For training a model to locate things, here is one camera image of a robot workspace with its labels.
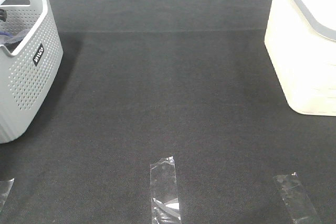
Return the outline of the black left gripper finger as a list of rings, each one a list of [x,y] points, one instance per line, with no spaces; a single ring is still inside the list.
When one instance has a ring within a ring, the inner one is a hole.
[[[0,20],[3,22],[7,20],[7,11],[4,9],[0,9]]]

